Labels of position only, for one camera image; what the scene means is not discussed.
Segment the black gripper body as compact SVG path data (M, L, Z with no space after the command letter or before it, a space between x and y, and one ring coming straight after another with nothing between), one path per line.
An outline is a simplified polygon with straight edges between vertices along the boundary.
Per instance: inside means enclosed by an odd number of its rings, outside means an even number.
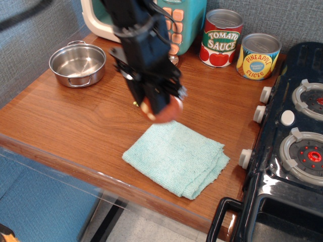
M170 41L164 17L149 17L144 23L131 26L114 25L113 31L122 46L112 48L110 55L124 77L133 77L135 71L151 69L169 57ZM182 87L181 100L187 96L186 88Z

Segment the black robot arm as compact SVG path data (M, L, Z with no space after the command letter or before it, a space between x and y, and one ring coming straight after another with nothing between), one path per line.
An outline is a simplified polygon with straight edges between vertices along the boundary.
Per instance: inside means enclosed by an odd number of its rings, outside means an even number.
M182 100L186 89L180 70L169 60L171 44L166 19L170 15L153 1L102 1L111 16L121 47L110 50L117 70L141 105L148 101L161 114L171 98Z

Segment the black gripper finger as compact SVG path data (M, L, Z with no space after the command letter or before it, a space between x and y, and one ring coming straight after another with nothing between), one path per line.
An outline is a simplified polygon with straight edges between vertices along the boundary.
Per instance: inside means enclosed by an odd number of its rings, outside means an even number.
M133 95L135 101L138 105L142 105L142 103L147 104L148 97L147 91L148 86L145 79L142 76L132 77L131 75L127 75L125 77L128 88Z
M159 114L170 103L170 94L170 85L165 83L161 85L146 84L146 97L153 114Z

